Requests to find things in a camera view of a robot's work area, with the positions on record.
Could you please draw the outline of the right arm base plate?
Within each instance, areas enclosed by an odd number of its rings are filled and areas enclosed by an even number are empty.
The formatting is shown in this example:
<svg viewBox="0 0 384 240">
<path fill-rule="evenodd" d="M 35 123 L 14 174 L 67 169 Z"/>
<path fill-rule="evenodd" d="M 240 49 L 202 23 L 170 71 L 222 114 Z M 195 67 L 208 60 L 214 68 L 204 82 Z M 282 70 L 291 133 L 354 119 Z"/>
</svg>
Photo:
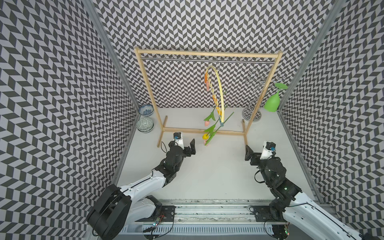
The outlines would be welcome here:
<svg viewBox="0 0 384 240">
<path fill-rule="evenodd" d="M 257 223 L 288 222 L 283 213 L 270 206 L 250 206 L 249 211 L 254 215 Z"/>
</svg>

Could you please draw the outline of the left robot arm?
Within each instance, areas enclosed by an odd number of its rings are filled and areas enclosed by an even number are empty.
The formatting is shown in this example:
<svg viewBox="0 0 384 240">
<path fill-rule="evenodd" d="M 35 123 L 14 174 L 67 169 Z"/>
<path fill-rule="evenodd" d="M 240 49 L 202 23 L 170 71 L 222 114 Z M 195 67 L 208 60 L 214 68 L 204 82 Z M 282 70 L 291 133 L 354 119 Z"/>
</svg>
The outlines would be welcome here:
<svg viewBox="0 0 384 240">
<path fill-rule="evenodd" d="M 151 173 L 134 183 L 108 186 L 87 216 L 92 234 L 103 240 L 114 239 L 124 226 L 139 220 L 154 220 L 154 227 L 166 216 L 162 203 L 152 196 L 176 177 L 183 160 L 196 154 L 195 141 L 184 147 L 181 140 L 173 140 L 169 151 Z"/>
</svg>

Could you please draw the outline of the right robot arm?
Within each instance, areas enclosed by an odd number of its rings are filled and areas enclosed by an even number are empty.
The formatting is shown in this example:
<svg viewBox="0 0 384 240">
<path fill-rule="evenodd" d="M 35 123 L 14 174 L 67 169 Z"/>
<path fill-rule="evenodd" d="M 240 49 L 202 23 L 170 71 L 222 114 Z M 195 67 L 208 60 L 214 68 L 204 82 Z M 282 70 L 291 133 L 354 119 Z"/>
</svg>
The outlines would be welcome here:
<svg viewBox="0 0 384 240">
<path fill-rule="evenodd" d="M 245 161 L 258 168 L 275 199 L 270 203 L 270 221 L 292 223 L 314 240 L 374 240 L 328 213 L 286 177 L 287 169 L 276 156 L 276 144 L 264 142 L 260 153 L 245 147 Z"/>
</svg>

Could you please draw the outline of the yellow arched peg hanger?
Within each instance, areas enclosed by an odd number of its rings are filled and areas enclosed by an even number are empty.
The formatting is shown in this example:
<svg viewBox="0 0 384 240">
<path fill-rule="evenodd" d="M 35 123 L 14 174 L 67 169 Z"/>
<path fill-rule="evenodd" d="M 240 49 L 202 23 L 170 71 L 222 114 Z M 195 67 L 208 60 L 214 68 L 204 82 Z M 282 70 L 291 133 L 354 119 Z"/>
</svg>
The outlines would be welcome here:
<svg viewBox="0 0 384 240">
<path fill-rule="evenodd" d="M 216 80 L 217 80 L 217 83 L 218 83 L 218 87 L 219 87 L 219 93 L 220 93 L 220 98 L 218 99 L 217 95 L 216 95 L 216 92 L 215 92 L 215 88 L 214 88 L 214 84 L 213 84 L 213 79 L 214 78 L 211 78 L 210 77 L 210 74 L 209 74 L 209 71 L 212 70 L 213 73 L 214 73 L 214 76 L 216 77 Z M 214 66 L 208 66 L 205 70 L 205 73 L 208 73 L 209 75 L 209 79 L 208 79 L 208 83 L 210 83 L 210 91 L 211 92 L 211 95 L 212 95 L 212 98 L 213 98 L 213 95 L 215 95 L 217 97 L 217 101 L 218 101 L 218 105 L 216 106 L 215 104 L 215 107 L 220 107 L 220 108 L 223 108 L 223 117 L 220 119 L 222 122 L 225 121 L 225 101 L 224 101 L 224 91 L 223 91 L 223 87 L 222 87 L 222 82 L 221 82 L 221 78 L 220 78 L 220 75 L 219 75 L 219 71 L 214 67 Z"/>
</svg>

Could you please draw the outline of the yellow tulip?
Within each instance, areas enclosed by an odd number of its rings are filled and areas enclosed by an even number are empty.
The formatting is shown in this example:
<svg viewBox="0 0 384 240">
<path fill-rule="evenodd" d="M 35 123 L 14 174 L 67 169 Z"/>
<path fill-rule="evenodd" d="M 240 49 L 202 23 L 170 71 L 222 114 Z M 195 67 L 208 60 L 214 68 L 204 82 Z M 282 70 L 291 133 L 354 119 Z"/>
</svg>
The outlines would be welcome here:
<svg viewBox="0 0 384 240">
<path fill-rule="evenodd" d="M 204 134 L 203 134 L 203 140 L 204 141 L 208 141 L 208 140 L 211 140 L 216 132 L 218 131 L 219 128 L 216 128 L 216 125 L 217 123 L 219 122 L 219 120 L 217 120 L 211 127 L 209 127 L 208 129 L 204 130 Z"/>
</svg>

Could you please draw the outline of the pink tulip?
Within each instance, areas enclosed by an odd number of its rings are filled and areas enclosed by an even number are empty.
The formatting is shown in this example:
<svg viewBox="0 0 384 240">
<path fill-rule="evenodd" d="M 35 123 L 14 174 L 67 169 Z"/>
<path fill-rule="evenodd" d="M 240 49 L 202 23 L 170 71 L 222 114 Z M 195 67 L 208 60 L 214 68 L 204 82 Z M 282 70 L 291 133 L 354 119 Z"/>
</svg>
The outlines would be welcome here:
<svg viewBox="0 0 384 240">
<path fill-rule="evenodd" d="M 229 116 L 223 123 L 225 124 L 225 123 L 232 117 L 233 114 L 234 114 L 234 112 L 232 112 L 232 113 L 230 114 L 230 116 Z M 217 123 L 216 128 L 219 128 L 219 129 L 221 128 L 220 121 Z M 211 140 L 204 141 L 204 146 L 207 146 L 207 145 L 210 143 Z"/>
<path fill-rule="evenodd" d="M 205 127 L 208 127 L 211 121 L 216 121 L 215 111 L 216 111 L 216 107 L 214 107 L 211 113 L 204 119 Z"/>
</svg>

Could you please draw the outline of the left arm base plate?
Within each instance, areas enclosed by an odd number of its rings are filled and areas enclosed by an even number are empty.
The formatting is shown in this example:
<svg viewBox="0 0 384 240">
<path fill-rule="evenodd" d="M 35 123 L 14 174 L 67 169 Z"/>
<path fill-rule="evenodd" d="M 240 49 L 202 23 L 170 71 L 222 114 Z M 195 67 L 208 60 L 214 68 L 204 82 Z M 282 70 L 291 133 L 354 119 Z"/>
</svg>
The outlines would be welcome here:
<svg viewBox="0 0 384 240">
<path fill-rule="evenodd" d="M 154 223 L 155 220 L 160 217 L 162 218 L 161 223 L 172 223 L 174 221 L 174 214 L 175 214 L 176 206 L 173 205 L 165 205 L 165 206 L 157 206 L 155 208 L 154 213 L 148 217 L 139 220 L 139 222 L 152 222 Z"/>
</svg>

